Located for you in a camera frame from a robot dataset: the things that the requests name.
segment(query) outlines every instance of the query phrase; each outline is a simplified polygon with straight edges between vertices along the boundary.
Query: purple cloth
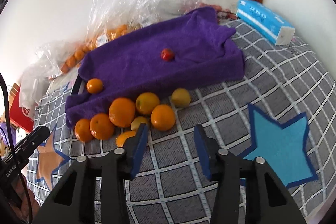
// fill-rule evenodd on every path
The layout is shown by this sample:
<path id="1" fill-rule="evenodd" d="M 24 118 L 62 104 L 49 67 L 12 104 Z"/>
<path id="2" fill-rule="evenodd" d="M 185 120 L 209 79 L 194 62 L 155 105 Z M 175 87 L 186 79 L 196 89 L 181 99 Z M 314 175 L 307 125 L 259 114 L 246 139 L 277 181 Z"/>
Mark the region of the purple cloth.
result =
<path id="1" fill-rule="evenodd" d="M 6 123 L 5 122 L 2 122 L 2 123 L 0 123 L 0 127 L 2 128 L 2 130 L 3 130 L 3 132 L 2 132 L 2 130 L 0 130 L 0 134 L 1 134 L 1 136 L 2 136 L 2 140 L 3 140 L 3 142 L 4 142 L 4 144 L 7 146 L 7 147 L 9 147 L 9 143 L 7 143 L 7 141 L 6 140 L 8 140 L 9 141 L 9 139 L 8 139 L 8 132 L 7 132 L 7 126 L 6 126 Z M 12 138 L 13 138 L 13 144 L 14 144 L 14 146 L 16 145 L 16 130 L 11 126 L 10 127 L 10 130 L 11 130 L 11 134 L 12 134 Z"/>
<path id="2" fill-rule="evenodd" d="M 230 37 L 234 28 L 219 26 L 213 8 L 204 7 L 179 18 L 129 33 L 88 53 L 78 70 L 88 81 L 99 78 L 104 90 L 70 95 L 66 101 L 67 126 L 81 118 L 108 112 L 118 97 L 132 100 L 146 91 L 159 97 L 176 88 L 195 89 L 244 76 L 244 56 Z M 174 61 L 160 57 L 165 48 Z"/>

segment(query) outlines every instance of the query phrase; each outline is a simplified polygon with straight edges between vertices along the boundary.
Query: bag of oranges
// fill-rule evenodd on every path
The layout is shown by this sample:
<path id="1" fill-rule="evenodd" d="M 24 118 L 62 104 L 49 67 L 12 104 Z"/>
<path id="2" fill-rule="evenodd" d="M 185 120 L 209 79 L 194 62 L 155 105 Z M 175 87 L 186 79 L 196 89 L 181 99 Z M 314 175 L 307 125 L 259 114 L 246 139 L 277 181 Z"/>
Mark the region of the bag of oranges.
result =
<path id="1" fill-rule="evenodd" d="M 38 47 L 36 54 L 40 60 L 48 60 L 48 66 L 54 68 L 48 75 L 49 79 L 54 79 L 68 73 L 89 51 L 84 42 L 53 41 Z"/>
<path id="2" fill-rule="evenodd" d="M 93 0 L 92 3 L 86 34 L 90 50 L 140 28 L 131 19 L 134 4 L 130 0 Z"/>

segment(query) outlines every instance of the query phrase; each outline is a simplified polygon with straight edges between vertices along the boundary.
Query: hand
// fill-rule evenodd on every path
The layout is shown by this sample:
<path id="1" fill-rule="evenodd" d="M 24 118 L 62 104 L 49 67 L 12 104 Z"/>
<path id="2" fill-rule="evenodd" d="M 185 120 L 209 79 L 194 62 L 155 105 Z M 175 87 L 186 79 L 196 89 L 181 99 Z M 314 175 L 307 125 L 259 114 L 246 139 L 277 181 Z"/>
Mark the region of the hand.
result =
<path id="1" fill-rule="evenodd" d="M 23 177 L 23 178 L 24 178 L 24 181 L 27 185 L 27 179 L 25 177 Z M 12 207 L 13 211 L 16 213 L 18 218 L 20 218 L 22 220 L 27 220 L 28 216 L 29 216 L 28 200 L 27 200 L 23 185 L 21 183 L 21 180 L 18 179 L 17 182 L 16 182 L 16 185 L 13 185 L 13 187 L 14 187 L 15 192 L 21 198 L 22 204 L 21 204 L 21 208 L 18 208 L 13 204 L 10 204 L 10 206 Z M 35 200 L 35 195 L 34 195 L 32 190 L 28 189 L 28 194 L 29 194 L 29 199 L 30 199 L 30 202 L 31 202 L 31 208 L 33 210 L 33 219 L 34 219 L 38 210 L 40 209 L 40 205 Z"/>

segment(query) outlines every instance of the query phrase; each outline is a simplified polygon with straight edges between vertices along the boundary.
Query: screw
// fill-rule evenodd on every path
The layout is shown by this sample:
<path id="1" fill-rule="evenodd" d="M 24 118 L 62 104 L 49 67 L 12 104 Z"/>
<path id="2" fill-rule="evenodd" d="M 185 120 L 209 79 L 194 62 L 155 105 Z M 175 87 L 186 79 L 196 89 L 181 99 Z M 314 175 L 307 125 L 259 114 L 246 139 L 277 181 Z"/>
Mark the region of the screw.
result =
<path id="1" fill-rule="evenodd" d="M 262 157 L 256 157 L 255 161 L 259 164 L 264 164 L 266 162 L 266 160 Z"/>
<path id="2" fill-rule="evenodd" d="M 121 155 L 125 152 L 125 149 L 121 148 L 121 147 L 118 147 L 114 150 L 114 153 L 117 154 L 117 155 Z"/>
<path id="3" fill-rule="evenodd" d="M 77 157 L 76 159 L 78 162 L 83 162 L 83 161 L 86 161 L 86 156 L 85 155 L 80 155 Z"/>
<path id="4" fill-rule="evenodd" d="M 229 151 L 225 148 L 221 148 L 221 149 L 218 150 L 218 154 L 225 156 L 225 155 L 229 154 Z"/>

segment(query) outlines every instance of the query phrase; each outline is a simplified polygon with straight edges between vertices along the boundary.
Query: small red fruit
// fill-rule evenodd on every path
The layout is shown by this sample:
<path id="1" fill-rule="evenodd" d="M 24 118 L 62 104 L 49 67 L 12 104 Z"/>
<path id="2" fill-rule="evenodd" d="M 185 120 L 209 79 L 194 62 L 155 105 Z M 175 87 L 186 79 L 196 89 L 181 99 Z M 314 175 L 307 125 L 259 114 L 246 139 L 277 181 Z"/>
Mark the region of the small red fruit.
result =
<path id="1" fill-rule="evenodd" d="M 161 52 L 161 58 L 164 61 L 171 61 L 171 60 L 174 59 L 174 57 L 175 57 L 175 54 L 173 53 L 172 50 L 170 50 L 168 48 L 162 50 L 162 52 Z"/>

